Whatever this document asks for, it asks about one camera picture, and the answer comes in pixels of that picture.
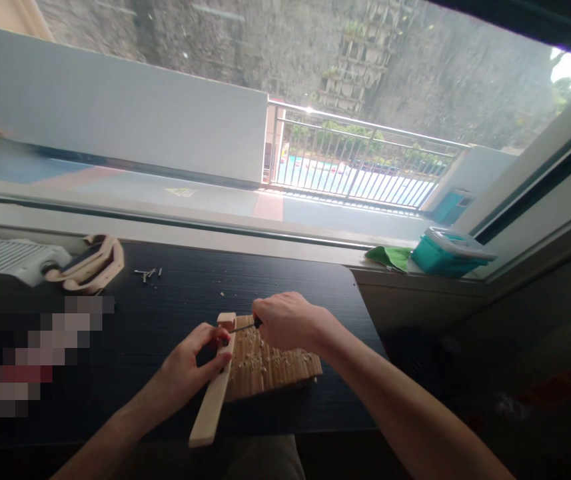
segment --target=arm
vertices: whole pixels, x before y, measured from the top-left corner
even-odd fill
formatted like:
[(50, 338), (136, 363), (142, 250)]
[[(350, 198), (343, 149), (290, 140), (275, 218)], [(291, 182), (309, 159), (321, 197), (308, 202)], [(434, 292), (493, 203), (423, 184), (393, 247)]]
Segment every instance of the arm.
[(231, 353), (222, 353), (202, 367), (197, 367), (196, 361), (196, 354), (204, 345), (229, 338), (225, 329), (201, 323), (172, 350), (141, 391), (112, 415), (52, 478), (109, 478), (146, 433), (185, 406), (232, 359)]
[(461, 420), (326, 309), (289, 292), (256, 300), (253, 311), (268, 344), (308, 349), (338, 372), (416, 480), (513, 479)]

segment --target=balcony floor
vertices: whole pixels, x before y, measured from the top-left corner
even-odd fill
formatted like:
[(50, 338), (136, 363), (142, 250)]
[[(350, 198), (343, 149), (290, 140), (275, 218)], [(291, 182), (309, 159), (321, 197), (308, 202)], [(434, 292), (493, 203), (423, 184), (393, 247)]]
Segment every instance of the balcony floor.
[(274, 191), (249, 191), (40, 157), (0, 148), (0, 181), (263, 218), (403, 240), (418, 240), (433, 222), (421, 216), (337, 205)]

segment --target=wooden block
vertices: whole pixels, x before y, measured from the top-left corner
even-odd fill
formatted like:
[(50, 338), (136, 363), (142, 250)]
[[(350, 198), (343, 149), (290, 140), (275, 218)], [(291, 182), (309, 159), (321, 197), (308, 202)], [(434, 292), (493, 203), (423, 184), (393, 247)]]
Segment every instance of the wooden block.
[[(253, 323), (252, 315), (237, 317), (236, 328)], [(244, 399), (322, 375), (318, 355), (297, 349), (280, 351), (261, 339), (261, 329), (238, 332), (225, 402)]]
[[(221, 313), (217, 319), (219, 327), (224, 327), (227, 330), (234, 330), (236, 328), (236, 313)], [(225, 352), (234, 352), (234, 344), (236, 333), (230, 335), (230, 341), (227, 346), (221, 346), (217, 351), (217, 355)], [(223, 399), (225, 398), (225, 391), (227, 389), (228, 379), (230, 377), (231, 363), (225, 365), (223, 372), (213, 379), (207, 387), (199, 414), (192, 427), (190, 434), (189, 446), (202, 447), (210, 445), (214, 441), (214, 436), (217, 433), (217, 425), (219, 424), (219, 417), (221, 416), (221, 408), (223, 407)]]

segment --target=plastic box lid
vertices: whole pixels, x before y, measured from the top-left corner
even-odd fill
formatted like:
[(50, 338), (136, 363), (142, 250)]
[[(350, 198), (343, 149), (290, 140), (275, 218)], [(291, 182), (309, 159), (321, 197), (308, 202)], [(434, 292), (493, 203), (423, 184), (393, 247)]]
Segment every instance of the plastic box lid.
[(478, 258), (483, 260), (495, 260), (496, 254), (474, 240), (465, 233), (452, 230), (428, 227), (425, 235), (430, 237), (439, 247), (452, 255), (465, 258)]

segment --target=hand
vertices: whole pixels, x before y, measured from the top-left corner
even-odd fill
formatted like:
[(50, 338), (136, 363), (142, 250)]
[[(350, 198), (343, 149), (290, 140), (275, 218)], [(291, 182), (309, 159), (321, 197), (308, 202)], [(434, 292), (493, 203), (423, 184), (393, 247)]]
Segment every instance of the hand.
[(223, 328), (201, 323), (167, 356), (150, 381), (115, 416), (127, 418), (128, 424), (144, 435), (182, 407), (232, 359), (229, 352), (197, 367), (196, 355), (219, 340), (229, 340)]
[(259, 329), (261, 337), (280, 350), (303, 348), (318, 353), (324, 337), (341, 327), (327, 309), (312, 305), (297, 292), (256, 299), (252, 312), (263, 322)]

